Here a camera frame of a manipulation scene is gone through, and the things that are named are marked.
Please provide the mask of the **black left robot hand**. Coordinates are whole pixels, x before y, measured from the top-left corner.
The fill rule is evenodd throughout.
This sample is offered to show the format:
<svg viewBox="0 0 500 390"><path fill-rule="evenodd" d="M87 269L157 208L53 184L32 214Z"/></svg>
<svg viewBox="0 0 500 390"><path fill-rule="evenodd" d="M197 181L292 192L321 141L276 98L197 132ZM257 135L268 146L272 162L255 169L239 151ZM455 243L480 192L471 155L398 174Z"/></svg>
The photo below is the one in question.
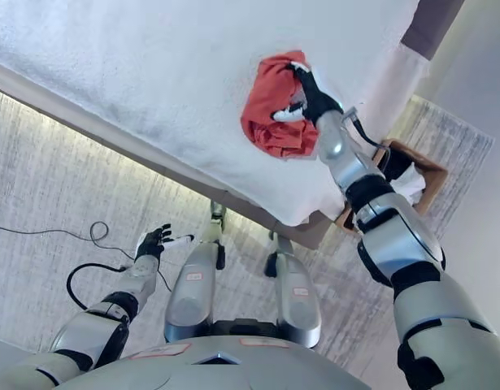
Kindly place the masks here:
<svg viewBox="0 0 500 390"><path fill-rule="evenodd" d="M166 249L180 245L190 244L194 240L193 234L183 236L172 236L172 225L164 223L151 232L143 233L137 243L134 261L142 256L150 255L158 260Z"/></svg>

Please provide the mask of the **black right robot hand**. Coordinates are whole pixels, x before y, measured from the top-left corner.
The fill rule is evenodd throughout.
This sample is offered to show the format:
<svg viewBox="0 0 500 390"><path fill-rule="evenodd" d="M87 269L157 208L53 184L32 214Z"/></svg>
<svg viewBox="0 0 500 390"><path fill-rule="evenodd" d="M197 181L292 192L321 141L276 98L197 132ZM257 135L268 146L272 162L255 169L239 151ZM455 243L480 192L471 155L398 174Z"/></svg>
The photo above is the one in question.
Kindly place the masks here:
<svg viewBox="0 0 500 390"><path fill-rule="evenodd" d="M292 71L294 79L300 82L305 99L273 112L271 118L274 121L287 123L307 120L316 124L316 121L328 111L344 113L340 103L319 88L308 66L292 61L285 68Z"/></svg>

